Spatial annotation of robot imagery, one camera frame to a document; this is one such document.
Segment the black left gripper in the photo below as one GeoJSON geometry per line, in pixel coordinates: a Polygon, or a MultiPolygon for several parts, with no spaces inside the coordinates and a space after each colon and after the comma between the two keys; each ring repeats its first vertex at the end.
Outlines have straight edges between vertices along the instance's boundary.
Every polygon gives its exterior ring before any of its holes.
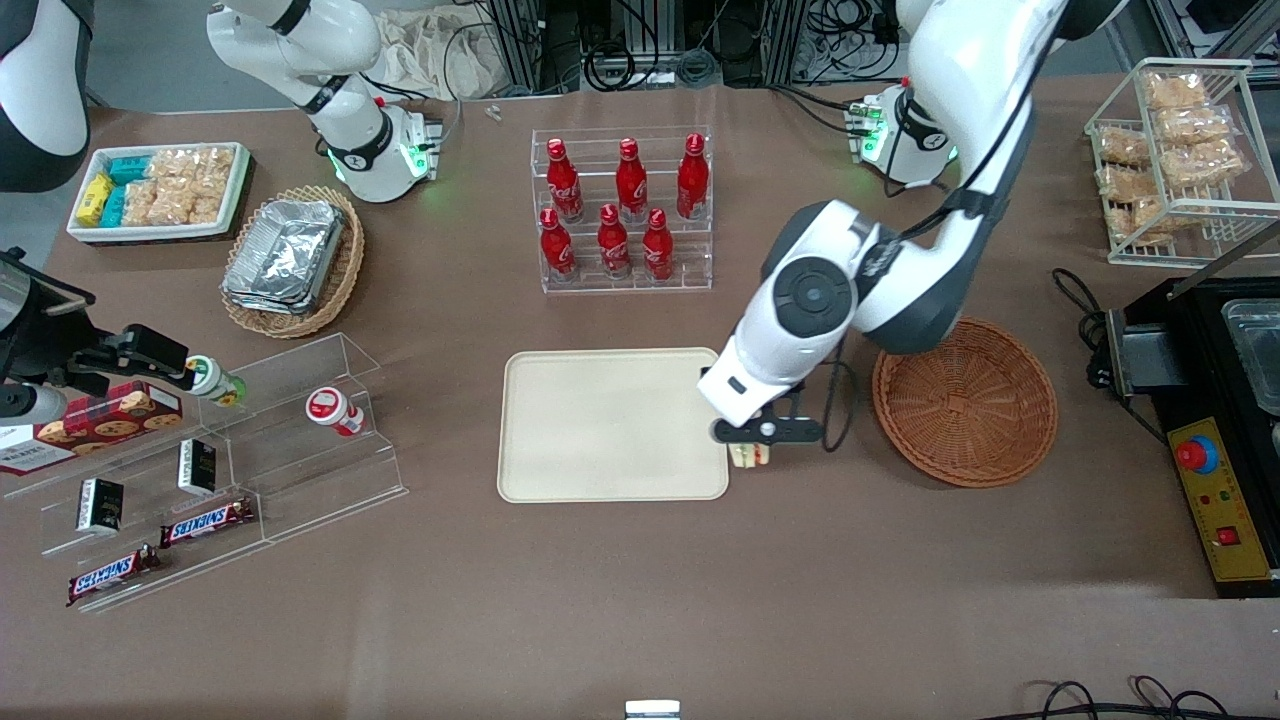
{"type": "Polygon", "coordinates": [[[823,425],[801,413],[800,395],[783,395],[769,401],[741,427],[724,419],[712,423],[712,438],[727,445],[727,457],[739,466],[737,445],[763,445],[764,465],[772,460],[773,445],[813,445],[822,439],[823,425]]]}

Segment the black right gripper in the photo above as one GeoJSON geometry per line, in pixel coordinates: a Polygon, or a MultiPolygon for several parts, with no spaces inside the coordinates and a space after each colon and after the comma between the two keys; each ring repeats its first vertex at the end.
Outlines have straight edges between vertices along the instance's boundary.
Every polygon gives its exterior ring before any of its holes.
{"type": "Polygon", "coordinates": [[[100,332],[87,309],[96,296],[33,269],[23,250],[3,260],[3,377],[37,386],[72,387],[81,393],[106,393],[114,380],[160,380],[180,391],[195,384],[186,366],[188,348],[142,324],[100,332]],[[82,352],[100,348],[105,354],[82,352]]]}

